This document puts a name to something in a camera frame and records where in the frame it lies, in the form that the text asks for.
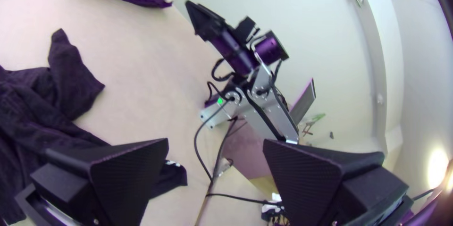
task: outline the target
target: table surface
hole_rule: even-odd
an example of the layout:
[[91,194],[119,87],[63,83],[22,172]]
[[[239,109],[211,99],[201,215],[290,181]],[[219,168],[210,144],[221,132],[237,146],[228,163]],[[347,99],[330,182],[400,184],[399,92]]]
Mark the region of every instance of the table surface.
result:
[[[196,158],[193,136],[217,52],[194,35],[175,8],[142,8],[120,0],[0,0],[0,6],[0,64],[5,69],[48,66],[50,36],[63,28],[106,85],[75,123],[112,145],[168,138],[167,159],[187,169],[189,185],[152,199],[142,225],[194,225],[209,179]],[[199,135],[199,152],[209,169],[226,130],[225,124]],[[235,168],[214,191],[263,199]],[[230,225],[230,214],[219,215],[222,206],[236,213],[252,209],[254,220],[260,216],[256,204],[220,197],[208,204],[203,225]]]

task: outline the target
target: black cable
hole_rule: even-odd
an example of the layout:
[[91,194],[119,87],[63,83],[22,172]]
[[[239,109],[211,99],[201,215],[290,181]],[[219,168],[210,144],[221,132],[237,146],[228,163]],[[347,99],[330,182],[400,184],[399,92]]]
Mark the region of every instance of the black cable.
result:
[[232,167],[235,164],[235,161],[231,158],[226,158],[226,160],[230,163],[230,167]]
[[425,197],[426,195],[432,193],[433,191],[434,191],[434,189],[431,189],[431,190],[429,190],[429,191],[426,191],[426,192],[424,192],[424,193],[422,193],[422,194],[420,194],[420,195],[418,195],[418,196],[415,196],[412,200],[413,200],[413,201],[419,200],[419,199]]
[[212,89],[211,89],[211,86],[214,88],[214,90],[216,90],[217,94],[224,100],[228,101],[225,96],[223,96],[223,94],[218,90],[218,88],[215,86],[215,84],[213,84],[212,82],[208,81],[207,82],[208,84],[208,88],[209,88],[209,98],[208,100],[206,101],[209,101],[211,98],[212,98]]
[[220,156],[222,154],[223,146],[225,145],[225,141],[227,140],[228,134],[233,129],[236,122],[237,122],[237,118],[235,118],[234,121],[230,124],[230,127],[228,127],[225,137],[223,138],[222,143],[220,144],[220,147],[218,149],[216,163],[214,164],[214,171],[212,172],[211,185],[213,184],[214,180],[218,177],[217,176],[218,162],[220,161]]
[[222,62],[224,61],[225,59],[222,58],[220,60],[218,60],[216,62],[216,64],[214,65],[214,67],[212,68],[212,71],[211,71],[211,76],[212,76],[212,79],[216,80],[217,82],[224,82],[224,81],[227,81],[231,76],[234,75],[234,72],[230,72],[228,75],[226,76],[223,76],[223,77],[216,77],[216,70],[217,68],[220,66],[220,64],[222,64]]
[[280,60],[277,64],[277,67],[275,68],[275,74],[272,76],[272,86],[275,87],[275,81],[277,80],[277,75],[278,75],[278,71],[280,70],[280,66],[282,66],[282,60]]
[[226,136],[226,137],[231,137],[234,133],[236,133],[238,130],[240,130],[242,127],[244,127],[246,124],[247,123],[242,124],[237,129],[235,129],[235,131],[233,131],[232,133],[228,134],[228,136]]
[[197,137],[198,137],[198,134],[200,133],[201,129],[203,128],[203,126],[205,126],[207,122],[209,122],[212,118],[214,118],[214,116],[216,116],[216,114],[218,114],[227,104],[228,104],[228,101],[225,102],[219,109],[217,109],[217,111],[215,111],[214,114],[212,114],[212,116],[210,116],[206,121],[204,121],[203,124],[200,126],[200,128],[198,128],[197,132],[195,133],[195,137],[193,138],[193,145],[195,147],[195,153],[197,154],[197,158],[200,161],[201,165],[203,166],[203,169],[206,172],[206,174],[208,175],[210,181],[212,181],[212,177],[209,174],[208,169],[204,165],[203,160],[200,157],[200,153],[198,152]]
[[277,206],[280,208],[282,207],[281,202],[272,203],[272,202],[268,202],[268,201],[252,200],[252,199],[246,199],[246,198],[236,197],[236,196],[227,195],[227,194],[220,194],[220,193],[208,193],[206,195],[206,197],[210,197],[210,196],[222,196],[222,197],[227,197],[227,198],[236,199],[236,200],[240,200],[240,201],[247,201],[247,202],[258,203],[258,204],[262,204],[262,205],[272,205],[272,206]]

